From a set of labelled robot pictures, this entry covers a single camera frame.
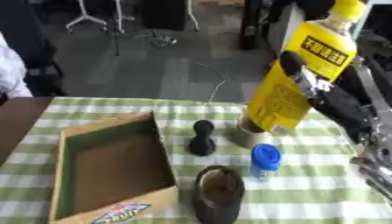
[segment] tape roll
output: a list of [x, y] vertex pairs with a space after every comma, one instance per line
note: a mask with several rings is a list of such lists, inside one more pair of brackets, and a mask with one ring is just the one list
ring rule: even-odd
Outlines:
[[203, 224], [233, 224], [245, 192], [241, 176], [234, 170], [212, 165], [201, 171], [193, 187], [193, 208]]

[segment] metal stand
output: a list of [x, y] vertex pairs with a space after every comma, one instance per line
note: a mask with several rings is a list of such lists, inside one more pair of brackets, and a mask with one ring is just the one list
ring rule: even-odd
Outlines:
[[190, 20], [193, 22], [193, 28], [196, 32], [198, 32], [200, 30], [199, 28], [199, 22], [196, 19], [196, 17], [193, 15], [193, 8], [192, 8], [192, 0], [188, 0], [188, 16], [190, 18]]
[[78, 0], [78, 2], [79, 2], [79, 6], [80, 6], [81, 15], [80, 15], [80, 17], [77, 17], [74, 21], [72, 21], [66, 25], [66, 29], [69, 32], [72, 31], [72, 29], [71, 29], [72, 26], [80, 23], [83, 20], [88, 20], [88, 21], [103, 25], [104, 31], [106, 31], [108, 29], [108, 24], [104, 20], [88, 15], [88, 13], [86, 11], [86, 6], [84, 5], [84, 0]]
[[135, 20], [135, 18], [123, 15], [123, 7], [121, 6], [121, 1], [122, 0], [115, 0], [115, 10], [116, 10], [115, 21], [117, 22], [117, 30], [120, 33], [125, 33], [125, 30], [123, 29], [123, 20], [125, 19], [129, 21], [133, 21]]

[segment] person's arm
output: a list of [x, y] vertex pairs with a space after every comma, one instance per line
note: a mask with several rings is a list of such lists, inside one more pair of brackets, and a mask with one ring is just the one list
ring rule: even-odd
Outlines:
[[0, 43], [0, 93], [9, 98], [29, 97], [32, 93], [24, 82], [25, 64], [5, 42]]

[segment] open cardboard box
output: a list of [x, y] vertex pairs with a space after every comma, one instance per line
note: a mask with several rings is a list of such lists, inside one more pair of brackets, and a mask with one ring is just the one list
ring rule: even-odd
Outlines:
[[50, 223], [125, 223], [178, 203], [152, 112], [64, 129], [57, 159]]

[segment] small glass jar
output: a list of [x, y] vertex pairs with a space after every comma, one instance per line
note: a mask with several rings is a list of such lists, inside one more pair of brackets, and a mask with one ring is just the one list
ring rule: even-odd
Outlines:
[[251, 153], [250, 174], [265, 182], [279, 169], [282, 154], [274, 145], [262, 143], [253, 148]]

